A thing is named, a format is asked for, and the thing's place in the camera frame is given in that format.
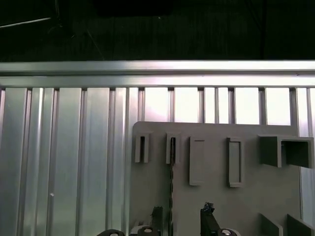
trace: dark background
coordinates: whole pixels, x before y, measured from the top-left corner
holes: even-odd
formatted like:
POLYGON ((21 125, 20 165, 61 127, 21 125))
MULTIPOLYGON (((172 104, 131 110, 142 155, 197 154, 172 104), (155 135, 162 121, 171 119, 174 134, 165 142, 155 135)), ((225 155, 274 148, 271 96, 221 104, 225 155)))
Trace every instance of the dark background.
POLYGON ((314 0, 2 0, 0 61, 314 59, 314 0))

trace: corrugated metal panel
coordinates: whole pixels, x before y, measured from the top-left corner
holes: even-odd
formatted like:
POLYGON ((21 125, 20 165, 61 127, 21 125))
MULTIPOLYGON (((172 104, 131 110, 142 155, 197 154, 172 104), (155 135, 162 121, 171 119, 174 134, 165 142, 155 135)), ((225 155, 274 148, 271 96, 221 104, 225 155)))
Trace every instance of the corrugated metal panel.
MULTIPOLYGON (((131 135, 140 120, 291 124, 300 136, 313 136, 315 77, 277 73, 251 80, 248 74, 0 77, 0 235, 128 232, 131 135)), ((301 186, 303 218, 315 225, 313 170, 301 168, 301 186)))

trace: bolt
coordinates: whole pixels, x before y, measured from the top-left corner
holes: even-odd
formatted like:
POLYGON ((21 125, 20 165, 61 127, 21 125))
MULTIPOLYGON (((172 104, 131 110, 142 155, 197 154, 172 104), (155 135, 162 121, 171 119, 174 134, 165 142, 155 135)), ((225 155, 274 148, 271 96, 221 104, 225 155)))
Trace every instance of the bolt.
POLYGON ((231 232, 229 230, 222 230, 222 234, 231 235, 231 232))

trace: gray pegboard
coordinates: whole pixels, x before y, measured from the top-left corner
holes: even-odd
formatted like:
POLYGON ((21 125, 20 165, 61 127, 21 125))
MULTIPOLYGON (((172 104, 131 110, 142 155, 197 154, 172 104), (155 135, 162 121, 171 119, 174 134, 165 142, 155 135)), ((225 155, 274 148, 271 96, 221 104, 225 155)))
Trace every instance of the gray pegboard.
MULTIPOLYGON (((167 235, 168 140, 176 137, 176 236, 200 234, 200 209, 205 202, 215 204, 214 215, 222 228, 236 229, 241 236, 261 233, 261 214, 282 226, 285 235, 287 214, 300 218, 299 167, 285 161, 281 168, 263 164, 259 135, 298 139, 292 126, 136 123, 134 150, 141 156, 134 156, 131 165, 130 227, 136 221, 149 223, 153 207, 162 206, 167 235)), ((312 139, 306 141, 314 144, 312 139)))

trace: rectangular peg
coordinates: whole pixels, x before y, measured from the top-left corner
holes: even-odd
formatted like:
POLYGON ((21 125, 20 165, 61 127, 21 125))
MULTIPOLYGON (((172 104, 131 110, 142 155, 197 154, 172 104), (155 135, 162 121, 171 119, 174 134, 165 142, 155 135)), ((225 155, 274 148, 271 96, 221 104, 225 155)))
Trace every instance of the rectangular peg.
POLYGON ((138 133, 136 136, 135 163, 149 162, 150 133, 138 133))
POLYGON ((314 228, 291 215, 286 217, 287 236, 315 236, 314 228))
POLYGON ((190 138, 189 184, 199 186, 204 182, 205 140, 190 138))
POLYGON ((295 165, 314 168, 314 139, 291 136, 259 136, 262 164, 281 168, 295 165))
POLYGON ((175 164, 180 163, 180 147, 181 147, 181 134, 180 133, 166 133, 166 163, 171 164, 171 150, 175 149, 175 164), (171 139, 175 139, 174 147, 171 147, 171 139))
POLYGON ((244 144, 240 138, 227 138, 228 140, 228 185, 239 188, 244 185, 244 144))
POLYGON ((283 227, 276 222, 271 221, 263 214, 260 215, 260 232, 264 236, 283 236, 283 227))

